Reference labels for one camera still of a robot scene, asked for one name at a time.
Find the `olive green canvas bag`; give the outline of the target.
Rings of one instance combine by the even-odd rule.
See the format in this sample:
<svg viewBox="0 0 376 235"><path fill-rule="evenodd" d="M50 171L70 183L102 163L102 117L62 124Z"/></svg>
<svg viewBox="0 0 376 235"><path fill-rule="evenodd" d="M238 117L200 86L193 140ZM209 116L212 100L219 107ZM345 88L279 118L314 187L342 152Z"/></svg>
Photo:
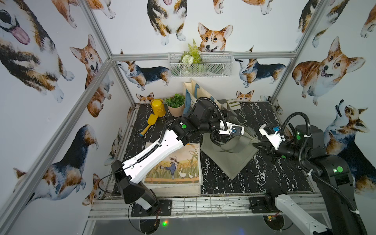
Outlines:
<svg viewBox="0 0 376 235"><path fill-rule="evenodd" d="M259 140L256 132L251 127L241 123L236 117L229 117L229 121L244 126L244 134L232 138L222 146L217 146L211 141L210 134L205 133L200 148L233 180L259 151L253 146L254 143L259 143Z"/></svg>

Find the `yellow-handled canvas bag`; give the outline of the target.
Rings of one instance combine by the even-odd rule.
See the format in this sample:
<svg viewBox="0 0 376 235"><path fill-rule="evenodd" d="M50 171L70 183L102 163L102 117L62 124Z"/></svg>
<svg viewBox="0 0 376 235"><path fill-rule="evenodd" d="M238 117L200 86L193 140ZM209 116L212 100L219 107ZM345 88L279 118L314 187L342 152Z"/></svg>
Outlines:
<svg viewBox="0 0 376 235"><path fill-rule="evenodd" d="M143 179L146 185L173 187L201 185L200 144L188 144L169 154L153 167Z"/></svg>

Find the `white Monet canvas bag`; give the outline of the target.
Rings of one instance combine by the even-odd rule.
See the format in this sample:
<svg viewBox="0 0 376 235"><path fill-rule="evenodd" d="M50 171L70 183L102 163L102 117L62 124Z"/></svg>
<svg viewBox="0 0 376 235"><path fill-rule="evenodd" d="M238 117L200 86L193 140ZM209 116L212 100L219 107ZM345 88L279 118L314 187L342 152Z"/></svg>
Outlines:
<svg viewBox="0 0 376 235"><path fill-rule="evenodd" d="M159 185L145 184L157 197L191 197L201 195L200 185Z"/></svg>

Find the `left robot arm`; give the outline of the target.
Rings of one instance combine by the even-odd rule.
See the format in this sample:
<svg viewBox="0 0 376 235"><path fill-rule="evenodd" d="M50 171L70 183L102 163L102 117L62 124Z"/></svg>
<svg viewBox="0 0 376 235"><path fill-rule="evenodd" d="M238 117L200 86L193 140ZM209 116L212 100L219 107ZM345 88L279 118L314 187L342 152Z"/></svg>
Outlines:
<svg viewBox="0 0 376 235"><path fill-rule="evenodd" d="M149 214L159 209L159 200L142 180L169 154L191 142L196 133L227 135L230 138L244 134L244 127L227 122L218 105L207 97L199 98L191 111L168 122L157 141L125 162L112 163L112 176L126 204L138 204Z"/></svg>

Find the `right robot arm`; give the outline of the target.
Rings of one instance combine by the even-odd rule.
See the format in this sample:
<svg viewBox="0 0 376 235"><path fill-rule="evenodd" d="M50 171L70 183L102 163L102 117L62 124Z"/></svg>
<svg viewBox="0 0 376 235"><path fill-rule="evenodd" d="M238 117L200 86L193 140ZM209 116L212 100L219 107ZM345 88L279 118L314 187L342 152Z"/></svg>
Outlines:
<svg viewBox="0 0 376 235"><path fill-rule="evenodd" d="M252 210L264 207L269 212L281 212L305 235L367 234L355 203L349 165L341 157L326 153L323 131L311 125L306 114L294 112L281 127L266 123L259 132L267 140L255 143L255 148L272 159L297 161L313 179L324 199L331 227L314 220L282 190L267 191L263 203L251 204Z"/></svg>

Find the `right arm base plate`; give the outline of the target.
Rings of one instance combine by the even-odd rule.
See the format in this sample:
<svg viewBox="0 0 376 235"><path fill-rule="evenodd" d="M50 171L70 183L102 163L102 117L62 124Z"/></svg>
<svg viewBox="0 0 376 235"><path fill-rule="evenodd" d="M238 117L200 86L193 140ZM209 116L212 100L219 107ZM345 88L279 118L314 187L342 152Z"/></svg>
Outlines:
<svg viewBox="0 0 376 235"><path fill-rule="evenodd" d="M275 206L275 198L270 195L262 197L250 197L250 207L252 213L277 213L279 210Z"/></svg>

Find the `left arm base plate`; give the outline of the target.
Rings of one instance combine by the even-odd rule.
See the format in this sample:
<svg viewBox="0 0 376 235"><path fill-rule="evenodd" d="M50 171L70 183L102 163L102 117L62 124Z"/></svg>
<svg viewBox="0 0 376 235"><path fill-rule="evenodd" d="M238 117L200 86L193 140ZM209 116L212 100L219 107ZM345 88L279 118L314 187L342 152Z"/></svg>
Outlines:
<svg viewBox="0 0 376 235"><path fill-rule="evenodd" d="M132 217L150 217L150 216L170 216L172 209L172 200L159 200L151 208L145 210L140 204L135 204L131 211Z"/></svg>

